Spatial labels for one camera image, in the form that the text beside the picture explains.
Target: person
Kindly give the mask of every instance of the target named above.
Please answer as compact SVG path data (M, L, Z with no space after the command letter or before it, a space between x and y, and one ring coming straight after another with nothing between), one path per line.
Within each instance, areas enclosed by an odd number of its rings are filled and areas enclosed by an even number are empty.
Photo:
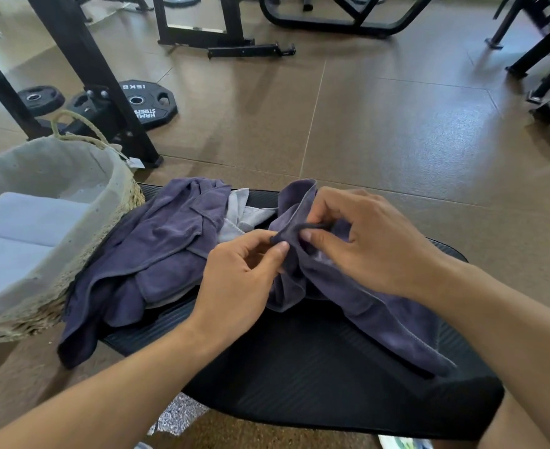
M435 311L509 391L479 447L550 448L550 309L436 249L383 197L321 188L307 221L342 217L352 224L348 242L323 230L301 236L361 285ZM183 386L263 313L289 248L270 247L272 235L254 230L218 245L186 321L2 428L0 448L136 446Z

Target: basket handle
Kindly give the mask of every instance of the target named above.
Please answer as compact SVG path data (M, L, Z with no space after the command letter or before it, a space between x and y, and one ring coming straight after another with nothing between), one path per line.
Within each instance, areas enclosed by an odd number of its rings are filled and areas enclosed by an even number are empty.
M87 135L75 135L75 134L72 134L72 133L61 134L59 132L59 127L57 126L57 123L58 123L59 119L63 116L68 116L68 117L73 118L74 120L82 121L99 138L96 139L94 137L89 137ZM79 141L82 141L82 142L88 142L88 143L92 143L93 145L95 145L99 150L104 150L106 147L113 148L115 150L115 152L117 152L117 154L119 154L122 158L124 158L126 161L129 160L129 158L126 155L124 155L120 150L118 150L111 143L109 143L109 141L103 135L103 133L100 132L99 128L94 126L94 124L92 124L92 122L90 120L88 120L86 117L80 115L79 113L72 112L71 110L66 110L66 109L62 109L62 110L57 111L57 113L55 113L55 115L51 118L51 129L52 129L53 136L55 138L59 139L59 140L66 140L66 141L79 140Z

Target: purple towel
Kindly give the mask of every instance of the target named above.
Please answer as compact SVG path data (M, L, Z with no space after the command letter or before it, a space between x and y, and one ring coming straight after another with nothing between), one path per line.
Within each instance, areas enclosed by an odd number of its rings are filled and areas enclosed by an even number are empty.
M283 312L304 299L307 289L316 289L385 348L427 372L449 374L455 364L436 350L439 317L405 297L367 290L342 274L323 252L299 238L299 228L315 195L314 180L295 181L279 193L279 217L269 229L279 232L273 241L289 242L290 250L283 263L285 273L275 279L271 289L269 309ZM339 220L331 232L347 241L350 224Z
M171 180L109 233L75 282L58 353L73 368L88 359L102 323L126 326L148 304L197 284L217 244L231 187L207 178Z

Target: basket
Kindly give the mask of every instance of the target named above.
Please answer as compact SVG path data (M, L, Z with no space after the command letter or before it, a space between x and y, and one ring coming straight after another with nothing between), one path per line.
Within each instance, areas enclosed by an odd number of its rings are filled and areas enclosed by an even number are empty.
M96 135L60 135L63 116L82 121ZM144 195L119 145L81 115L60 111L52 120L53 135L0 154L0 195L18 192L73 199L88 196L88 210L65 238L26 277L0 292L0 342L23 339L57 324L68 288L105 236Z

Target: label tag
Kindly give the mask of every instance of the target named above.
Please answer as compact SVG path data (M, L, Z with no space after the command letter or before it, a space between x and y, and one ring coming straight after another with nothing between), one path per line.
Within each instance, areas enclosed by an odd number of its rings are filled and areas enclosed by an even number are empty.
M144 164L137 157L130 157L126 162L127 166L131 169L143 169Z

